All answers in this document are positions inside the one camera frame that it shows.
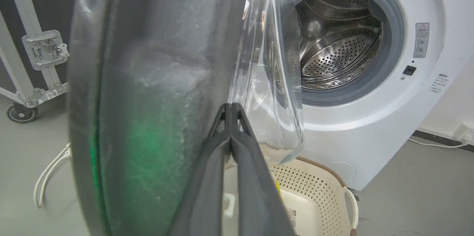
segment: black baseboard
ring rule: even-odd
[[[413,133],[412,136],[422,138],[422,139],[425,139],[425,140],[431,140],[432,142],[439,143],[439,144],[442,144],[442,145],[455,146],[455,145],[460,145],[461,144],[461,142],[458,142],[457,140],[450,140],[450,139],[446,139],[446,138],[443,138],[443,137],[439,137],[439,136],[429,134],[429,133],[425,133],[425,132],[421,132],[421,131],[415,131],[415,133]],[[459,148],[474,153],[474,146],[473,145],[466,145],[466,146],[459,147]]]

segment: white wall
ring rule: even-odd
[[[474,59],[468,62],[419,130],[452,138],[461,123],[474,127]]]

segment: metal latch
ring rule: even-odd
[[[34,70],[41,71],[67,61],[69,52],[67,44],[63,42],[61,33],[57,30],[48,30],[37,35],[24,35],[23,45]]]

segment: open glass door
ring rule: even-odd
[[[303,147],[301,26],[293,0],[246,0],[230,102],[244,106],[267,163]]]

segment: gray floor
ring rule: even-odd
[[[0,109],[9,101],[0,96]],[[0,115],[0,234],[86,236],[71,162],[49,181],[45,206],[33,204],[37,178],[64,148],[64,98],[42,105],[44,116],[29,124]],[[405,144],[364,189],[359,236],[474,235],[474,153]]]

